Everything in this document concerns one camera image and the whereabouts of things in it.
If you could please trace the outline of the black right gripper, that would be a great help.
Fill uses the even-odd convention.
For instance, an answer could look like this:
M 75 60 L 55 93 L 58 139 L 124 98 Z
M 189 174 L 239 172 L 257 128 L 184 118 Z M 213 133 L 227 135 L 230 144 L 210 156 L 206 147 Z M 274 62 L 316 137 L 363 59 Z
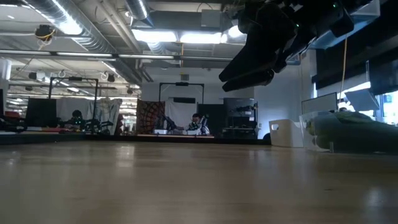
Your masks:
M 219 74 L 225 92 L 266 86 L 288 59 L 330 31 L 340 37 L 354 28 L 354 1 L 249 1 L 239 15 L 245 46 Z

